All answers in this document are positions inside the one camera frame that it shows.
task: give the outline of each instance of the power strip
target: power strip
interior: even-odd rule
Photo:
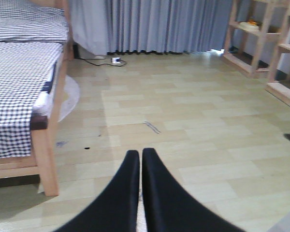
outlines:
[[[111,61],[112,61],[112,64],[121,64],[121,62],[119,62],[120,61],[120,57],[114,57],[114,58],[111,59]]]

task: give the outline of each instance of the floor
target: floor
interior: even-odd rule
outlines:
[[[265,79],[247,79],[213,54],[122,58],[125,67],[69,63],[81,99],[59,124],[60,195],[0,188],[0,232],[59,227],[103,190],[127,150],[144,147],[248,232],[265,232],[290,211],[290,108],[264,90]]]

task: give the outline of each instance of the checkered bedsheet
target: checkered bedsheet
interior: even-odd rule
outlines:
[[[29,156],[30,118],[59,43],[0,43],[0,158]]]
[[[0,0],[0,42],[65,43],[68,31],[62,9],[28,0]]]

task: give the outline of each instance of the round rug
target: round rug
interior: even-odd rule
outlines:
[[[77,82],[66,75],[63,89],[63,100],[60,109],[59,122],[64,119],[74,109],[80,97],[80,89]]]

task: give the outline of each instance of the bed leg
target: bed leg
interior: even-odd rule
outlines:
[[[58,181],[54,159],[53,146],[49,137],[49,131],[32,130],[32,145],[37,160],[38,170],[44,193],[47,197],[58,196]]]

